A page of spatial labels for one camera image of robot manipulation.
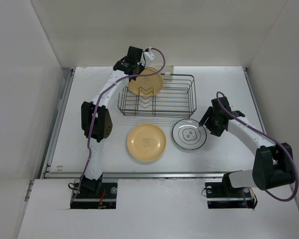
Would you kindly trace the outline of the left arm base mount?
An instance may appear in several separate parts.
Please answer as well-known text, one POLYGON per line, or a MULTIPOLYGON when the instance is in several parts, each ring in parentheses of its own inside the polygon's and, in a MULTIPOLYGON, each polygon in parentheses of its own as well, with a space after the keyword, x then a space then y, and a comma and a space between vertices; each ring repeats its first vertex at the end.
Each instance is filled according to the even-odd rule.
POLYGON ((82 182, 69 183, 72 190, 70 209, 116 209, 118 181, 90 180, 83 178, 82 182))

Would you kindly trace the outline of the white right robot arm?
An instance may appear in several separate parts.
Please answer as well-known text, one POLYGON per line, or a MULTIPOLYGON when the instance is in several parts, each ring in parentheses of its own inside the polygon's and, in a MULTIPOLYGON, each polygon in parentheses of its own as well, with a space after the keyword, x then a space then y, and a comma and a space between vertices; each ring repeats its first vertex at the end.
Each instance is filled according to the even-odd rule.
POLYGON ((251 170, 242 170, 224 174, 221 191, 233 196, 239 189, 253 188, 269 192, 270 189, 293 184, 293 199, 299 189, 299 174, 296 168, 292 148, 280 143, 253 127, 240 111, 232 111, 226 96, 217 92, 212 105, 199 122, 214 136, 220 137, 224 131, 237 137, 254 155, 251 170))

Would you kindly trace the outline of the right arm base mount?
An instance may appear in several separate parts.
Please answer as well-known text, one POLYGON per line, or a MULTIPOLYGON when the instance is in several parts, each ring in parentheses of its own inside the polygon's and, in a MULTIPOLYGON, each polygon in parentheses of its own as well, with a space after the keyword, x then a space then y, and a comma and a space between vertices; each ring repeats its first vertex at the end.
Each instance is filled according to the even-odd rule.
POLYGON ((249 188, 233 188, 220 179, 204 181, 202 195, 208 209, 255 209, 257 196, 249 188))

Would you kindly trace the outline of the yellow plate front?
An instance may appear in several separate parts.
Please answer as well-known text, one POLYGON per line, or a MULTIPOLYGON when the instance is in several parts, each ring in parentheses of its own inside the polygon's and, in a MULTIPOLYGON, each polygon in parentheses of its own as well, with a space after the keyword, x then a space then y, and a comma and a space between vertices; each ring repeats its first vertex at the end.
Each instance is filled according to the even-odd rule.
POLYGON ((127 137, 127 149, 139 162, 152 163, 165 152, 167 139, 164 131, 152 123, 135 126, 127 137))

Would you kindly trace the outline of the yellow plate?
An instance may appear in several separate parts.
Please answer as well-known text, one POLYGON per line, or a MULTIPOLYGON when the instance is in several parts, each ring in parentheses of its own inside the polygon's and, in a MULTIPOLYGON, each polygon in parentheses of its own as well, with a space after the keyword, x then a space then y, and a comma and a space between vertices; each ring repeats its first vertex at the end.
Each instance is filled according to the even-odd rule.
POLYGON ((127 137, 127 149, 139 162, 152 163, 165 152, 167 139, 164 131, 152 123, 135 126, 127 137))
POLYGON ((128 83, 128 89, 141 97, 154 97, 163 88, 163 78, 160 73, 147 76, 137 77, 136 80, 131 80, 128 83))

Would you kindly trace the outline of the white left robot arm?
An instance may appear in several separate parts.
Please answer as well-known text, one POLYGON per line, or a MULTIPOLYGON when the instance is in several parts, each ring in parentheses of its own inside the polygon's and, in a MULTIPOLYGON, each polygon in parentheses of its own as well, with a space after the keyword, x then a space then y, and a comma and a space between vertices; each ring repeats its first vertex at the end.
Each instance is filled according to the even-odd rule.
POLYGON ((127 55, 113 66, 110 77, 99 94, 90 102, 81 105, 81 128, 87 138, 88 159, 80 177, 79 189, 84 189, 88 196, 100 195, 102 161, 99 149, 113 128, 108 106, 112 97, 116 97, 131 80, 136 80, 146 64, 155 58, 146 59, 148 49, 130 46, 127 55))

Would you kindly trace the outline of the white plate blue rim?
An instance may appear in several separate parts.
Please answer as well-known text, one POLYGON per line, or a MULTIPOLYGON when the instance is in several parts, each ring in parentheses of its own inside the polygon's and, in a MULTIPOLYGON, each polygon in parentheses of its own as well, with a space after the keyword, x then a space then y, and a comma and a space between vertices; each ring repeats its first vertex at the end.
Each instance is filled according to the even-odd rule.
POLYGON ((184 150, 198 150, 207 142, 207 131, 194 119, 181 119, 172 127, 174 143, 184 150))

